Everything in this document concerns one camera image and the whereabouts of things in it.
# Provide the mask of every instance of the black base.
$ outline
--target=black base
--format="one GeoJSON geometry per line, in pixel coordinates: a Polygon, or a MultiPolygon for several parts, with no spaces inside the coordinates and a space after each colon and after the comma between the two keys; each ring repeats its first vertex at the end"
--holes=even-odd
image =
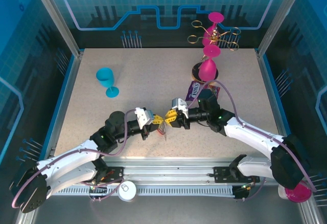
{"type": "MultiPolygon", "coordinates": [[[[195,81],[200,82],[200,83],[205,83],[200,77],[199,77],[199,71],[200,71],[200,66],[202,65],[203,62],[197,63],[195,66],[192,68],[192,77],[195,81]]],[[[215,79],[218,77],[218,69],[216,71],[216,76],[215,79]]]]}

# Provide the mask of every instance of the metal ventilation slot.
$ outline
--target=metal ventilation slot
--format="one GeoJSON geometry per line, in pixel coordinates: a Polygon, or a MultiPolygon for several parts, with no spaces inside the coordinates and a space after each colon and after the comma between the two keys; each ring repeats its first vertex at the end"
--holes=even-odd
{"type": "MultiPolygon", "coordinates": [[[[97,188],[94,193],[89,193],[87,186],[75,185],[60,190],[56,196],[88,196],[88,195],[107,195],[116,186],[97,188]]],[[[234,197],[232,186],[137,186],[139,196],[213,196],[213,197],[234,197]]]]}

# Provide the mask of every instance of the glass wall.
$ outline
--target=glass wall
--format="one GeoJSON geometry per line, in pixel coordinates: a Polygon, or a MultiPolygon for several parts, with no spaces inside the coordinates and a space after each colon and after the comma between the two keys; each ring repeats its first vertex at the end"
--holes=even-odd
{"type": "Polygon", "coordinates": [[[0,222],[12,223],[10,181],[39,157],[71,53],[40,0],[0,0],[0,12],[0,222]]]}
{"type": "Polygon", "coordinates": [[[208,14],[225,16],[221,32],[242,30],[241,48],[259,46],[282,0],[55,0],[80,48],[202,47],[190,44],[191,34],[208,28],[208,14]]]}
{"type": "Polygon", "coordinates": [[[327,165],[327,0],[296,0],[267,50],[290,132],[327,165]]]}

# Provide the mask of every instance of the small packet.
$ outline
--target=small packet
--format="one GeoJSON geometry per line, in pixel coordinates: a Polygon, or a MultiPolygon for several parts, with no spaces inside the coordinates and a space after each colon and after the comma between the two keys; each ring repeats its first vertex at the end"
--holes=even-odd
{"type": "MultiPolygon", "coordinates": [[[[195,96],[200,91],[200,88],[201,88],[201,83],[199,83],[197,81],[192,81],[191,85],[189,87],[188,94],[186,95],[185,101],[193,101],[195,96]]],[[[206,86],[204,86],[204,88],[210,89],[214,93],[216,98],[218,98],[220,87],[207,84],[206,86]]]]}

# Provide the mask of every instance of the black bracket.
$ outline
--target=black bracket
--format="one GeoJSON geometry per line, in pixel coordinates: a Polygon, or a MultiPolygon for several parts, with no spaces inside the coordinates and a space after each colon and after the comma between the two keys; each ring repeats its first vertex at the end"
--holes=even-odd
{"type": "Polygon", "coordinates": [[[232,191],[235,199],[247,198],[250,194],[250,191],[241,186],[233,186],[232,191]]]}
{"type": "Polygon", "coordinates": [[[95,180],[96,184],[108,183],[124,176],[123,167],[107,166],[103,159],[94,160],[93,164],[96,167],[97,174],[90,182],[95,180]]]}
{"type": "Polygon", "coordinates": [[[256,183],[260,182],[258,176],[242,176],[237,180],[230,173],[229,167],[214,167],[214,174],[210,176],[215,178],[215,183],[251,183],[253,180],[256,183]]]}

